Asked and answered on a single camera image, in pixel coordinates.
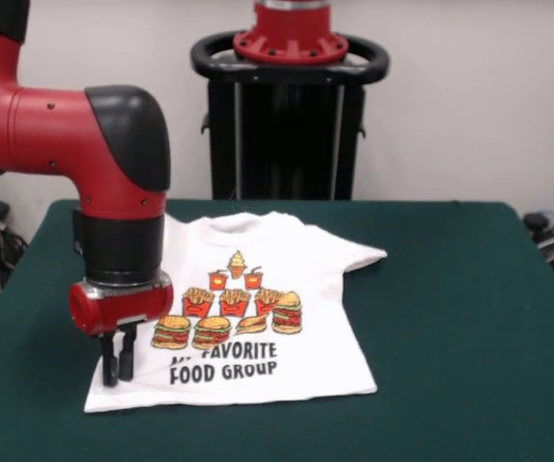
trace green felt surface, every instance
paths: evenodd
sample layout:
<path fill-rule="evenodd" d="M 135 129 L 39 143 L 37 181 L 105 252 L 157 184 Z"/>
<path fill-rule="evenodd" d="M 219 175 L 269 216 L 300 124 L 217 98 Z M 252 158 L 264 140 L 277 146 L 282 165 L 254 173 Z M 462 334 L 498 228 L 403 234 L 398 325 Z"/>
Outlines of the green felt surface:
<path fill-rule="evenodd" d="M 170 202 L 182 220 L 278 210 L 385 248 L 344 293 L 380 391 L 101 415 L 83 413 L 99 347 L 66 302 L 72 207 L 53 205 L 0 300 L 0 461 L 554 460 L 554 275 L 508 207 Z"/>

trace red robot arm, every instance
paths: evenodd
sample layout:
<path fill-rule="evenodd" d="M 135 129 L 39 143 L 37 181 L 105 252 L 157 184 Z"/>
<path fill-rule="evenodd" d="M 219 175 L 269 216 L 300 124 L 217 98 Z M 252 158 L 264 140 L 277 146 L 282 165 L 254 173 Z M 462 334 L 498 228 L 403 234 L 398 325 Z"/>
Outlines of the red robot arm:
<path fill-rule="evenodd" d="M 28 14 L 29 0 L 0 0 L 0 173 L 62 175 L 76 186 L 75 247 L 87 278 L 72 287 L 70 308 L 79 328 L 102 338 L 105 384 L 114 385 L 115 330 L 129 334 L 118 374 L 131 379 L 136 324 L 163 316 L 172 303 L 160 270 L 170 176 L 164 116 L 136 87 L 20 87 Z"/>

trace graphic print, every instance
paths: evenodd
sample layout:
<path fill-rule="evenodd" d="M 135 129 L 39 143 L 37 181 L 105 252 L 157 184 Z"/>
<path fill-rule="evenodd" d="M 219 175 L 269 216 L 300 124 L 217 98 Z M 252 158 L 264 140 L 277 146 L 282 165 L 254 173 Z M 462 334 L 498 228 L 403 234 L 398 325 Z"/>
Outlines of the graphic print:
<path fill-rule="evenodd" d="M 240 320 L 239 325 L 237 325 L 237 335 L 264 332 L 266 330 L 267 317 L 268 315 L 262 315 Z"/>
<path fill-rule="evenodd" d="M 256 293 L 256 311 L 258 316 L 267 315 L 275 307 L 275 303 L 284 296 L 283 292 L 260 289 Z"/>
<path fill-rule="evenodd" d="M 223 291 L 228 282 L 228 274 L 224 274 L 224 269 L 218 269 L 215 272 L 209 273 L 209 289 L 212 291 Z"/>
<path fill-rule="evenodd" d="M 242 258 L 242 254 L 237 250 L 237 253 L 232 256 L 230 264 L 228 265 L 228 270 L 230 270 L 232 278 L 239 279 L 246 268 L 245 260 Z"/>
<path fill-rule="evenodd" d="M 232 291 L 226 289 L 219 297 L 221 316 L 236 316 L 242 318 L 245 316 L 250 298 L 251 294 L 241 289 L 234 289 Z"/>
<path fill-rule="evenodd" d="M 261 268 L 262 267 L 253 268 L 249 274 L 245 274 L 245 289 L 248 291 L 261 288 L 263 274 L 257 272 Z"/>
<path fill-rule="evenodd" d="M 230 322 L 226 318 L 213 316 L 203 319 L 196 324 L 193 347 L 211 349 L 227 342 L 230 338 L 230 328 Z"/>
<path fill-rule="evenodd" d="M 209 290 L 200 287 L 188 288 L 182 297 L 183 316 L 166 316 L 158 321 L 151 339 L 151 346 L 164 349 L 183 349 L 189 346 L 192 330 L 190 319 L 200 320 L 193 328 L 191 346 L 210 350 L 230 340 L 230 318 L 240 318 L 236 335 L 251 335 L 265 332 L 272 315 L 272 331 L 294 335 L 303 330 L 302 304 L 296 292 L 282 292 L 263 287 L 262 267 L 245 273 L 247 266 L 242 254 L 237 251 L 231 258 L 228 270 L 208 272 Z M 229 283 L 241 279 L 238 285 L 244 289 L 228 289 Z M 219 294 L 219 316 L 209 316 L 215 297 Z M 256 313 L 249 308 L 254 296 Z"/>
<path fill-rule="evenodd" d="M 273 330 L 280 334 L 297 334 L 303 330 L 302 305 L 295 292 L 282 296 L 273 309 Z"/>
<path fill-rule="evenodd" d="M 151 345 L 155 348 L 183 349 L 188 345 L 191 323 L 183 316 L 166 316 L 155 326 Z"/>
<path fill-rule="evenodd" d="M 183 314 L 206 318 L 214 299 L 215 295 L 209 291 L 192 287 L 183 294 Z"/>

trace hamburger print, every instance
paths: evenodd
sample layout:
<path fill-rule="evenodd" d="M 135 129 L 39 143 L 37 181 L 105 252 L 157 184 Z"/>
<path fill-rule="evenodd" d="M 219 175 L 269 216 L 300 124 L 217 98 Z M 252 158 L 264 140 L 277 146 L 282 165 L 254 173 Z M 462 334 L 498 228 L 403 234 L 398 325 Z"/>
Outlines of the hamburger print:
<path fill-rule="evenodd" d="M 230 322 L 220 316 L 205 318 L 196 324 L 196 333 L 193 337 L 193 347 L 211 349 L 227 342 L 230 338 Z"/>
<path fill-rule="evenodd" d="M 166 316 L 155 326 L 151 345 L 155 348 L 183 349 L 189 342 L 191 324 L 182 316 Z"/>
<path fill-rule="evenodd" d="M 280 334 L 297 334 L 303 330 L 302 305 L 294 292 L 282 296 L 273 308 L 273 330 Z"/>

